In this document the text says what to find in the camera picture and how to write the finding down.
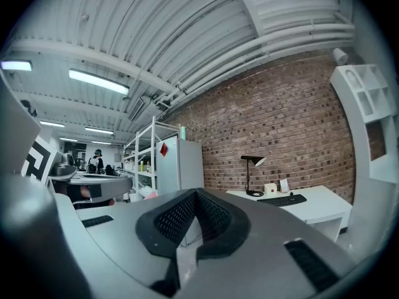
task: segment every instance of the lamp shade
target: lamp shade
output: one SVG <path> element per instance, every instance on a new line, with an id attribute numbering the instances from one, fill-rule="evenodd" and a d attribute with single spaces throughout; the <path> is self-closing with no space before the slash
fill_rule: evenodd
<path id="1" fill-rule="evenodd" d="M 248 159 L 248 160 L 252 161 L 255 166 L 259 166 L 259 165 L 262 165 L 263 162 L 265 162 L 266 157 L 242 155 L 241 159 Z"/>

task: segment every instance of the black keyboard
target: black keyboard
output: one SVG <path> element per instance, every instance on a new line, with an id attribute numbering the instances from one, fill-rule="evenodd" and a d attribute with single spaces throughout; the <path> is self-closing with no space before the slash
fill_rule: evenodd
<path id="1" fill-rule="evenodd" d="M 283 196 L 276 198 L 266 198 L 266 199 L 258 199 L 258 202 L 265 202 L 270 205 L 275 205 L 277 207 L 284 207 L 299 204 L 300 202 L 306 202 L 306 198 L 301 194 L 292 195 L 292 196 Z"/>

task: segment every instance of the red object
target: red object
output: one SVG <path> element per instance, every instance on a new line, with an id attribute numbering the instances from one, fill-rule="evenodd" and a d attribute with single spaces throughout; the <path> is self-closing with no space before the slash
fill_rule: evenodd
<path id="1" fill-rule="evenodd" d="M 160 153 L 162 154 L 163 157 L 165 157 L 166 153 L 168 152 L 168 147 L 166 146 L 165 143 L 162 144 Z"/>

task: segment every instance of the brick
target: brick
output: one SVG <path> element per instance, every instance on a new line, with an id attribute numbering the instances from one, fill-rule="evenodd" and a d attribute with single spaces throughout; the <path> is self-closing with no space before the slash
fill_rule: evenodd
<path id="1" fill-rule="evenodd" d="M 335 68 L 330 51 L 255 67 L 164 117 L 185 125 L 187 138 L 202 144 L 205 187 L 243 190 L 246 162 L 240 157 L 253 154 L 267 157 L 257 168 L 250 164 L 253 189 L 287 178 L 293 189 L 323 184 L 352 202 L 355 154 L 329 83 Z M 383 149 L 375 129 L 369 138 L 378 156 Z"/>

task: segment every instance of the ceiling vent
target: ceiling vent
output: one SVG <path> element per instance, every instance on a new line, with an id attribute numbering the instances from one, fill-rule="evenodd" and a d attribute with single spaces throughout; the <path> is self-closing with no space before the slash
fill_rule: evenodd
<path id="1" fill-rule="evenodd" d="M 129 113 L 129 120 L 133 121 L 137 115 L 137 113 L 140 111 L 140 109 L 142 108 L 142 106 L 144 105 L 144 101 L 142 100 L 142 98 L 138 98 L 137 102 L 134 104 L 132 110 Z"/>

